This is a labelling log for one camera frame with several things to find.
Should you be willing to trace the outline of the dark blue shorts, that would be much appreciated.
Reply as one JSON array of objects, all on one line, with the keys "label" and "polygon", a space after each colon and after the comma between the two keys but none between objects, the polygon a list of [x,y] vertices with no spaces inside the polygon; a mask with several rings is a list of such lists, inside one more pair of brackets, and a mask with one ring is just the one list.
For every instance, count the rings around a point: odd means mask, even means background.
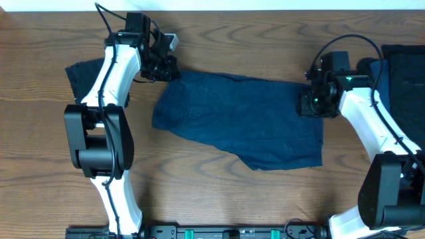
[{"label": "dark blue shorts", "polygon": [[322,163],[323,120],[301,117],[309,87],[231,74],[183,71],[157,102],[152,126],[239,157],[251,170]]}]

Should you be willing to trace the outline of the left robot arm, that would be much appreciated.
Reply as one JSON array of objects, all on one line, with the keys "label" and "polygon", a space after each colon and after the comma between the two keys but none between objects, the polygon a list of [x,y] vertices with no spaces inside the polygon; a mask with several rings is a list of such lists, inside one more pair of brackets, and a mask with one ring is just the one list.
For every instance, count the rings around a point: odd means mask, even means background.
[{"label": "left robot arm", "polygon": [[134,142],[124,108],[136,74],[152,82],[180,76],[170,55],[177,35],[162,33],[143,13],[129,12],[124,29],[110,31],[105,59],[96,81],[80,104],[69,104],[64,122],[73,165],[97,188],[108,214],[104,228],[69,228],[66,238],[142,238],[143,213],[138,207],[129,170]]}]

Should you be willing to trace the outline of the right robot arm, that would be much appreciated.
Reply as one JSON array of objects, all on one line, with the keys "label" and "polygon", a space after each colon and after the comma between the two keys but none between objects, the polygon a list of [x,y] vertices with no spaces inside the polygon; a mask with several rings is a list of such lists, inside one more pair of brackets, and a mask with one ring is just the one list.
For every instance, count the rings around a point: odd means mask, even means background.
[{"label": "right robot arm", "polygon": [[345,51],[321,56],[307,74],[311,87],[298,98],[300,116],[343,116],[364,145],[371,166],[357,205],[329,218],[328,238],[398,238],[424,227],[424,152],[397,126],[373,81],[349,66]]}]

